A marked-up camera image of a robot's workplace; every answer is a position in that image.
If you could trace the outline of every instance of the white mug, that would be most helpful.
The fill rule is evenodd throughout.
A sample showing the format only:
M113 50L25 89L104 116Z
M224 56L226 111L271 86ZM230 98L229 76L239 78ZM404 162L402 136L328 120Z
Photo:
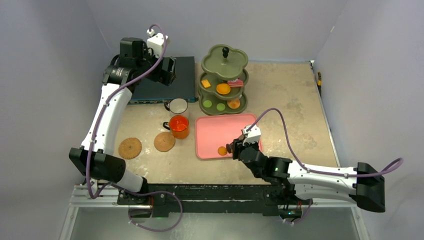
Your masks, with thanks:
M175 98L171 102L165 102L165 109L171 113L171 117L182 115L189 119L189 104L182 98Z

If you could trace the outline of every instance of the gray wall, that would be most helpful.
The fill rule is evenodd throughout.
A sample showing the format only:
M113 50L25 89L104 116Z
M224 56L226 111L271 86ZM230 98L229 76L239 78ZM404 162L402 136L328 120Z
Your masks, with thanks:
M255 61L317 57L347 0L87 0L110 46L146 38L159 23L172 44L167 54L200 61L216 44L244 50Z
M386 213L364 212L372 239L424 235L424 1L348 1L318 54L322 99L344 166L386 175Z
M111 54L84 0L0 2L0 235L58 239Z

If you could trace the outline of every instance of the orange ball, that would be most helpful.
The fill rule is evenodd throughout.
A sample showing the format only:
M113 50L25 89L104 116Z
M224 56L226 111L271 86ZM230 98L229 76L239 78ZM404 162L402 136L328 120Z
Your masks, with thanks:
M221 155L221 156L225 156L225 155L227 154L227 149L226 149L226 147L224 147L224 146L220 146L220 147L218 148L218 154L219 154L219 155Z

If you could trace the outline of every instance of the orange mug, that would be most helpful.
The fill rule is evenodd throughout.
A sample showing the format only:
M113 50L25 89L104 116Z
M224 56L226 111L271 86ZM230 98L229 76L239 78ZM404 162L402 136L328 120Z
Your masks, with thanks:
M189 135L189 120L182 115L176 115L164 122L163 127L170 130L176 139L185 139Z

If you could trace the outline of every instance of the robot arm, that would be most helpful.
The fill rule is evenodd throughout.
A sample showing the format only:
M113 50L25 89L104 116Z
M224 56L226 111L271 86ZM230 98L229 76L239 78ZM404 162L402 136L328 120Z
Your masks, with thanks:
M306 169L336 176L305 170L297 161L282 157L268 157L259 151L261 130L250 125L242 129L242 135L227 144L232 158L238 159L250 169L255 178L261 178L272 185L283 185L293 189L294 196L300 200L313 198L344 200L356 203L359 208L371 212L385 211L385 180L383 176L351 177L351 175L376 173L369 164L358 162L357 167L325 167L304 164Z
M140 38L125 37L120 41L120 54L115 56L103 74L100 102L97 107L94 121L90 130L82 141L80 148L71 148L69 158L81 172L86 175L87 156L91 136L95 128L106 99L120 86L132 81L150 69L162 53L164 44L162 33L148 34L150 38L145 43ZM175 79L176 60L172 57L164 58L160 64L147 76L149 80L159 82L166 86L171 85ZM147 180L126 168L123 159L114 157L114 144L125 106L131 99L138 82L123 88L116 93L105 108L102 121L98 126L97 135L93 143L90 161L90 177L94 180L106 180L131 192L146 191Z

